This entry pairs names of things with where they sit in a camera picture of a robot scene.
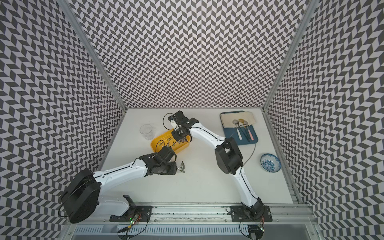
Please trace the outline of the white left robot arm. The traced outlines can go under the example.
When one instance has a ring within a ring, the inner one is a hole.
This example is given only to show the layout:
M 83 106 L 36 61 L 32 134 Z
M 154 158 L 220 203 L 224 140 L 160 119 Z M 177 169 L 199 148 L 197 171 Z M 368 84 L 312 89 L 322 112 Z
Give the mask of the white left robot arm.
M 110 170 L 91 172 L 84 169 L 77 173 L 60 196 L 61 208 L 70 223 L 80 223 L 90 216 L 108 215 L 112 218 L 131 217 L 136 206 L 132 198 L 124 200 L 107 196 L 113 188 L 131 180 L 152 175 L 175 175 L 177 155 L 171 147 L 163 147 L 158 153 L 136 158 L 133 162 Z

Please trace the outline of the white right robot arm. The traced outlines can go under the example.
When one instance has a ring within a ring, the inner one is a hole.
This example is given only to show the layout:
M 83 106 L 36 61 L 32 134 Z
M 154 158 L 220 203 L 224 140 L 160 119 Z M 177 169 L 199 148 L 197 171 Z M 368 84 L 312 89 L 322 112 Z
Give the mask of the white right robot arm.
M 172 136 L 176 141 L 190 136 L 191 139 L 199 139 L 213 147 L 218 167 L 234 180 L 247 219 L 262 219 L 266 206 L 247 179 L 243 170 L 243 155 L 236 141 L 215 134 L 195 118 L 188 119 L 182 111 L 172 114 L 168 120 L 173 127 Z

